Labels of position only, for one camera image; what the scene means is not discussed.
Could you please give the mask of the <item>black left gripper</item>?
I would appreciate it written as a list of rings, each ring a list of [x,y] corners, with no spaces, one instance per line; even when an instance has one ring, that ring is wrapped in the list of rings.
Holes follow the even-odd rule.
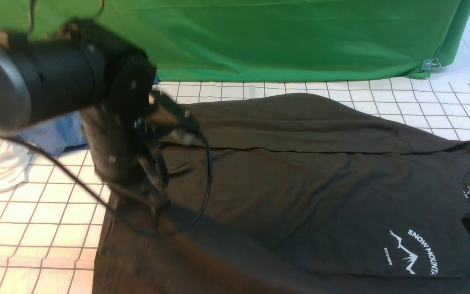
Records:
[[[112,94],[81,111],[95,171],[116,198],[142,205],[166,205],[167,172],[157,136],[146,125],[158,104],[147,93]]]

